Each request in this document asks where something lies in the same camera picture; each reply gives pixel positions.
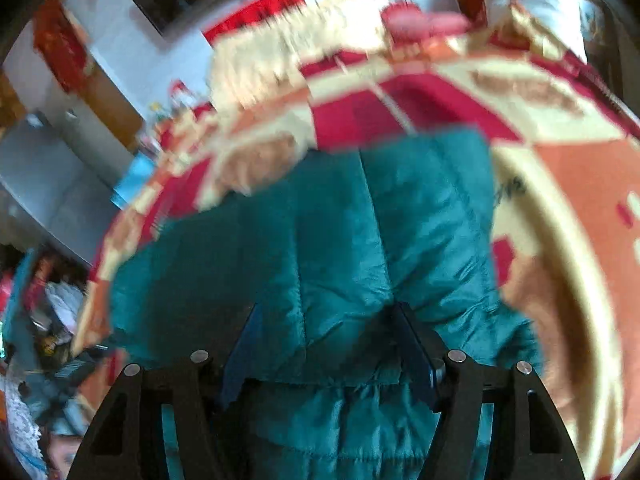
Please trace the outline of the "red hanging chinese decoration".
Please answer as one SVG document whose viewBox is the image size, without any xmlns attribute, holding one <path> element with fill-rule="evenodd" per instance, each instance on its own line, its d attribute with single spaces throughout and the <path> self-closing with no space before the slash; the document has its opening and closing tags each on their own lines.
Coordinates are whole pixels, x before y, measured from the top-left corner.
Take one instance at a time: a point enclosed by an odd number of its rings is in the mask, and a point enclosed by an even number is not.
<svg viewBox="0 0 640 480">
<path fill-rule="evenodd" d="M 84 88 L 93 60 L 62 1 L 44 0 L 32 18 L 32 26 L 32 44 L 62 90 L 76 93 Z"/>
</svg>

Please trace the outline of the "pink ruffled heart cushion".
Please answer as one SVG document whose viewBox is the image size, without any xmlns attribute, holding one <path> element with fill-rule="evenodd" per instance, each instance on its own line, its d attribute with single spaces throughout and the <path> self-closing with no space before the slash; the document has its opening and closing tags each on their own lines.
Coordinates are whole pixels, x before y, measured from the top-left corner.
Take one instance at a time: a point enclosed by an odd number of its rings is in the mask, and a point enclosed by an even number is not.
<svg viewBox="0 0 640 480">
<path fill-rule="evenodd" d="M 413 3 L 393 3 L 381 12 L 381 20 L 395 44 L 412 44 L 434 37 L 465 34 L 470 20 L 457 12 L 425 12 Z"/>
</svg>

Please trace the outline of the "red orange patterned blanket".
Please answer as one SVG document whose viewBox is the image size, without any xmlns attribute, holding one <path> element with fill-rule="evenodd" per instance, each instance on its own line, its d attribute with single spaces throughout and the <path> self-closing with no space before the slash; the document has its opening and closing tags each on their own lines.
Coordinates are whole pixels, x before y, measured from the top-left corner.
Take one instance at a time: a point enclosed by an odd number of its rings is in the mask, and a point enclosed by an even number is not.
<svg viewBox="0 0 640 480">
<path fill-rule="evenodd" d="M 251 196 L 308 154 L 466 127 L 488 144 L 501 301 L 532 323 L 544 378 L 589 479 L 639 439 L 639 144 L 557 46 L 488 32 L 343 51 L 252 106 L 186 110 L 160 166 L 104 237 L 74 350 L 107 335 L 119 267 L 173 221 Z"/>
</svg>

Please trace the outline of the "grey refrigerator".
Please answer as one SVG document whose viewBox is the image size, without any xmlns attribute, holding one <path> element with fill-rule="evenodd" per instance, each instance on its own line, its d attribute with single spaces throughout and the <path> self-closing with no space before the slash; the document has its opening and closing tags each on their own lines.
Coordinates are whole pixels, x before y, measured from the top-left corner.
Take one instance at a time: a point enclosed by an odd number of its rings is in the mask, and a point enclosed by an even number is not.
<svg viewBox="0 0 640 480">
<path fill-rule="evenodd" d="M 88 266 L 131 162 L 91 114 L 68 110 L 57 125 L 40 110 L 27 114 L 1 135 L 1 243 L 22 252 L 48 243 Z"/>
</svg>

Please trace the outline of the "teal quilted down jacket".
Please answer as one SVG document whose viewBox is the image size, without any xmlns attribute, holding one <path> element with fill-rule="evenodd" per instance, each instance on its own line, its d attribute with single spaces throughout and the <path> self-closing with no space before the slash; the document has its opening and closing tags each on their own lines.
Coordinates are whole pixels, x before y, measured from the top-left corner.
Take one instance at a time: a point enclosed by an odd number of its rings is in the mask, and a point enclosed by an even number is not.
<svg viewBox="0 0 640 480">
<path fill-rule="evenodd" d="M 414 479 L 438 417 L 411 391 L 384 309 L 400 301 L 451 348 L 542 362 L 529 320 L 498 293 L 488 144 L 456 127 L 308 154 L 251 196 L 168 223 L 112 281 L 131 359 L 209 347 L 221 315 L 258 307 L 238 406 L 253 479 Z"/>
</svg>

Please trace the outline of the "light blue paper bag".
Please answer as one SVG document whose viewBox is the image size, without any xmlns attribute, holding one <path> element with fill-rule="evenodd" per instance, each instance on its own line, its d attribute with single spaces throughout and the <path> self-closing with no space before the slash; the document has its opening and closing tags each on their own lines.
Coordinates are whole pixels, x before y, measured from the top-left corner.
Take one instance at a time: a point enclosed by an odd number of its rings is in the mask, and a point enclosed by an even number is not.
<svg viewBox="0 0 640 480">
<path fill-rule="evenodd" d="M 113 188 L 112 203 L 118 209 L 124 209 L 152 177 L 154 170 L 155 162 L 150 156 L 143 153 L 135 154 L 124 176 Z"/>
</svg>

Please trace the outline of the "cream fringed pillow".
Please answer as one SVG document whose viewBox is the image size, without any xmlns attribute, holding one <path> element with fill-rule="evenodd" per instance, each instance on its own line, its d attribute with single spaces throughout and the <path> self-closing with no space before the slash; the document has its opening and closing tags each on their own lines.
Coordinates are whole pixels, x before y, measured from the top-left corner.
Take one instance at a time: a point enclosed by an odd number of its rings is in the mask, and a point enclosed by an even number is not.
<svg viewBox="0 0 640 480">
<path fill-rule="evenodd" d="M 301 84 L 306 64 L 341 50 L 384 49 L 381 11 L 376 0 L 326 0 L 220 36 L 213 43 L 210 102 L 217 110 L 252 106 L 282 86 Z"/>
</svg>

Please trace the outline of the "red banner with characters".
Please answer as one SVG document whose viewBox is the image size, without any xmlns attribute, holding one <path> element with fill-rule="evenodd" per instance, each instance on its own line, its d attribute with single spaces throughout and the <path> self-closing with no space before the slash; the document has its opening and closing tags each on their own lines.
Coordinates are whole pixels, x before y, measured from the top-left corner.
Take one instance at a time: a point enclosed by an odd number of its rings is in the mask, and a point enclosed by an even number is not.
<svg viewBox="0 0 640 480">
<path fill-rule="evenodd" d="M 202 34 L 209 44 L 213 44 L 219 36 L 264 22 L 267 18 L 273 18 L 277 14 L 304 4 L 305 0 L 253 0 L 244 3 L 239 10 L 229 14 L 223 20 L 203 29 Z"/>
</svg>

